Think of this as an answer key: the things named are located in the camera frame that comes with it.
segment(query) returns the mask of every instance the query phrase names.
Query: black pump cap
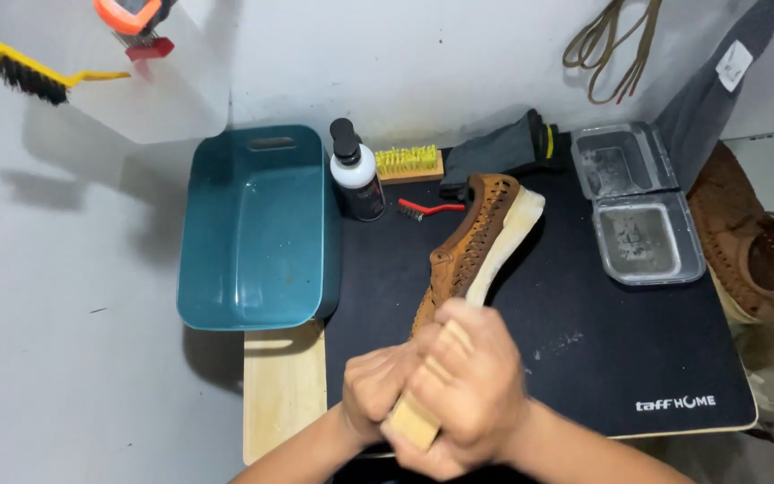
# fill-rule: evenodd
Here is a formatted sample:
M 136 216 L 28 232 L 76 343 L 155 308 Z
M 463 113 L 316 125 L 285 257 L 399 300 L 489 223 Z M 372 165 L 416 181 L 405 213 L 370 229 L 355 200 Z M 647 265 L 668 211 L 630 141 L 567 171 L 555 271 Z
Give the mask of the black pump cap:
M 334 139 L 334 155 L 342 164 L 355 164 L 360 161 L 360 141 L 354 133 L 354 125 L 346 118 L 330 123 L 330 136 Z

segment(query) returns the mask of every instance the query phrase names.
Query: white midsole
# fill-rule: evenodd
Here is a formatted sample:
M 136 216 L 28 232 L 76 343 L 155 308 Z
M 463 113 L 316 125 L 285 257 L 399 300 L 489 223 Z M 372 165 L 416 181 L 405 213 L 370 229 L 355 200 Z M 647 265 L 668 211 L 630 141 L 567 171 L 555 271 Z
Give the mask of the white midsole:
M 482 261 L 482 267 L 477 277 L 470 283 L 465 295 L 466 301 L 472 306 L 481 307 L 489 293 L 489 287 L 495 280 L 500 266 L 519 248 L 521 241 L 531 232 L 539 217 L 543 215 L 545 197 L 524 187 L 519 191 L 512 206 L 503 220 L 503 230 L 494 240 L 489 254 Z

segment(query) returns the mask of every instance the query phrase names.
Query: teal plastic basin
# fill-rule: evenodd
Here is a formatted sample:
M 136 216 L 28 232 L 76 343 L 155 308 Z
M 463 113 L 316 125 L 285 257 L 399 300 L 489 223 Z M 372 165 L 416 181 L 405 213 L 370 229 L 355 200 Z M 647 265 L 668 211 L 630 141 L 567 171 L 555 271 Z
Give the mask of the teal plastic basin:
M 333 313 L 340 213 L 307 126 L 227 131 L 193 156 L 178 314 L 194 329 L 281 329 Z

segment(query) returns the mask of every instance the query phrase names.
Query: bottle label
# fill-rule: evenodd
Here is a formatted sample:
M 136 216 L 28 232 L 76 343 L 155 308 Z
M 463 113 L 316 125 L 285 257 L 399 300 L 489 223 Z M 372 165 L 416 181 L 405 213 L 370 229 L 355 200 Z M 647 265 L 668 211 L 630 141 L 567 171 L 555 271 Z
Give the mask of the bottle label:
M 384 197 L 381 192 L 381 181 L 373 177 L 371 181 L 358 189 L 341 187 L 348 207 L 355 218 L 364 222 L 375 220 L 384 212 Z

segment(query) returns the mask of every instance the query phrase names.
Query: brown shoe in background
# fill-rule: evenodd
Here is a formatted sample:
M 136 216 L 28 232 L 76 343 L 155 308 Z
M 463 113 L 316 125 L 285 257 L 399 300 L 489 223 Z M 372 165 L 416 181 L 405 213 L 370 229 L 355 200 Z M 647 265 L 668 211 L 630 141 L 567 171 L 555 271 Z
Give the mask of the brown shoe in background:
M 774 214 L 764 210 L 736 156 L 721 141 L 688 200 L 728 318 L 774 322 Z
M 474 203 L 456 232 L 432 251 L 429 288 L 414 317 L 411 336 L 451 297 L 482 306 L 500 266 L 543 213 L 545 199 L 506 175 L 473 174 Z

